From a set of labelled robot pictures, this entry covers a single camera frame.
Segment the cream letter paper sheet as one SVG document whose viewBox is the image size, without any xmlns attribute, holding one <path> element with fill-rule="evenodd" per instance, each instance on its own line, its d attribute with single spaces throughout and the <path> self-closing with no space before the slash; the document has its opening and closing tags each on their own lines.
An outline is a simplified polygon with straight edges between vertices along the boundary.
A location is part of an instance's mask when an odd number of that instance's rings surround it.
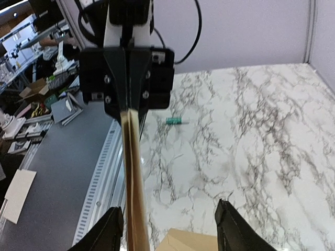
<svg viewBox="0 0 335 251">
<path fill-rule="evenodd" d="M 128 250 L 150 250 L 140 156 L 138 112 L 120 113 L 126 182 Z"/>
</svg>

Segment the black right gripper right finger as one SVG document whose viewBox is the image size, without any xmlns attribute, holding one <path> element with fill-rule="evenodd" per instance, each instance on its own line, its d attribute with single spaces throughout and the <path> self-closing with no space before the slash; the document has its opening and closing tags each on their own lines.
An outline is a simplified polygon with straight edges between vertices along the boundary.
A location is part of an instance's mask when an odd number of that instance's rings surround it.
<svg viewBox="0 0 335 251">
<path fill-rule="evenodd" d="M 229 201 L 219 200 L 215 212 L 219 251 L 275 251 L 260 237 Z"/>
</svg>

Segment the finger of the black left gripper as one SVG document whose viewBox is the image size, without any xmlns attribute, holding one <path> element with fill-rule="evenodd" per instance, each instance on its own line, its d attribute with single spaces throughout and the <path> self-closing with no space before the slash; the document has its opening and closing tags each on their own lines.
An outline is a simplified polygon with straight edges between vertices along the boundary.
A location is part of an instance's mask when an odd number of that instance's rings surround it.
<svg viewBox="0 0 335 251">
<path fill-rule="evenodd" d="M 128 109 L 128 70 L 126 52 L 123 48 L 107 48 L 104 58 L 108 67 L 110 83 L 105 85 L 105 96 L 111 102 L 105 102 L 105 112 L 113 118 L 120 118 L 120 113 Z"/>
<path fill-rule="evenodd" d="M 129 52 L 128 60 L 128 82 L 130 109 L 139 111 L 142 89 L 146 81 L 146 75 L 151 70 L 151 50 L 149 48 L 134 48 Z"/>
</svg>

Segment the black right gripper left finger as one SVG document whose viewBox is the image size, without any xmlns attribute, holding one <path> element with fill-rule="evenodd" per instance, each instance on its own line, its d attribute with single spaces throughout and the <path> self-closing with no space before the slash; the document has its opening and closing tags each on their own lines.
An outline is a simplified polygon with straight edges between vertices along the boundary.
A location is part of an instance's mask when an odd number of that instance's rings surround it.
<svg viewBox="0 0 335 251">
<path fill-rule="evenodd" d="M 111 207 L 69 251 L 119 251 L 124 231 L 121 207 Z"/>
</svg>

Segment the brown kraft paper envelope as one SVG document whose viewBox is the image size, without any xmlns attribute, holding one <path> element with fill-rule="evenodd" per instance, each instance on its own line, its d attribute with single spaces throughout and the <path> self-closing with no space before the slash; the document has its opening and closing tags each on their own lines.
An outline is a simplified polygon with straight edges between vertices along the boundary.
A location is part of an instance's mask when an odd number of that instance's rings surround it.
<svg viewBox="0 0 335 251">
<path fill-rule="evenodd" d="M 217 237 L 169 229 L 157 251 L 218 251 Z"/>
</svg>

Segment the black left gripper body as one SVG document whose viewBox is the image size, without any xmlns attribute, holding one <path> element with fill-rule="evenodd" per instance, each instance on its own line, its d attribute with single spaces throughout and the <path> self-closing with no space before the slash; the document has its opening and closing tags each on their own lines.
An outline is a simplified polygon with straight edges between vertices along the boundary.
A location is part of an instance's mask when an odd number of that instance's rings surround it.
<svg viewBox="0 0 335 251">
<path fill-rule="evenodd" d="M 104 102 L 105 113 L 118 118 L 134 109 L 167 109 L 174 80 L 173 50 L 168 48 L 87 48 L 79 56 L 80 91 L 84 103 Z"/>
</svg>

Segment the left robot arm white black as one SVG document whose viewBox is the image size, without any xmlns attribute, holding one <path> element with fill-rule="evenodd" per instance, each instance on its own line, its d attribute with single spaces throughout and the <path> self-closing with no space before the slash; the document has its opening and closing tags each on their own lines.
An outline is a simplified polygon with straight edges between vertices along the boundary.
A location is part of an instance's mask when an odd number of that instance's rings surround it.
<svg viewBox="0 0 335 251">
<path fill-rule="evenodd" d="M 105 112 L 120 119 L 129 109 L 144 116 L 170 105 L 174 51 L 150 42 L 153 1 L 96 1 L 79 12 L 91 25 L 79 24 L 92 43 L 80 52 L 79 80 L 85 103 L 102 101 Z"/>
</svg>

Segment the white green glue stick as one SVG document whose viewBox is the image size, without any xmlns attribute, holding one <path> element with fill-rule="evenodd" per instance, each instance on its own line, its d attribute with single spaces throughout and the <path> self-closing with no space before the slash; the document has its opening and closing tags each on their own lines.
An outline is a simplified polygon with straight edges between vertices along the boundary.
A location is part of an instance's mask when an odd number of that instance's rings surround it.
<svg viewBox="0 0 335 251">
<path fill-rule="evenodd" d="M 166 118 L 165 123 L 167 125 L 189 124 L 190 120 L 183 119 L 182 117 L 170 117 Z"/>
</svg>

